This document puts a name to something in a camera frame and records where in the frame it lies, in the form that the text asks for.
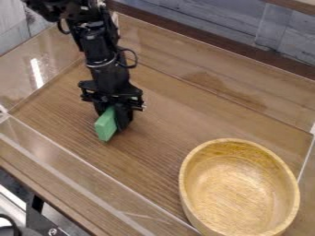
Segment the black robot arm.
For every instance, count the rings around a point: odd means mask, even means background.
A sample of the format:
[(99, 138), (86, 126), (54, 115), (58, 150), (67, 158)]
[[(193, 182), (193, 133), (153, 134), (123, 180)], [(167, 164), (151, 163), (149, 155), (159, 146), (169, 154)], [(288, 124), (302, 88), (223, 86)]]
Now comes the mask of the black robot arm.
[(118, 130), (125, 130), (134, 113), (145, 106), (143, 90), (131, 83), (127, 48), (119, 46), (117, 26), (106, 0), (22, 0), (26, 6), (73, 36), (86, 56), (91, 79), (79, 82), (82, 100), (94, 104), (97, 113), (114, 112)]

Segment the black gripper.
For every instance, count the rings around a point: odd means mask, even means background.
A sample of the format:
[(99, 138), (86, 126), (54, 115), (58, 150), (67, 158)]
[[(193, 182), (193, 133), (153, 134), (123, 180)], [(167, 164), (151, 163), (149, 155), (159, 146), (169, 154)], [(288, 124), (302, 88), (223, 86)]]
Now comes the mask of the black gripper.
[(134, 120), (134, 110), (143, 110), (143, 90), (131, 83), (129, 68), (119, 63), (87, 63), (87, 68), (93, 78), (78, 84), (82, 100), (94, 104), (99, 115), (115, 106), (117, 126), (122, 132)]

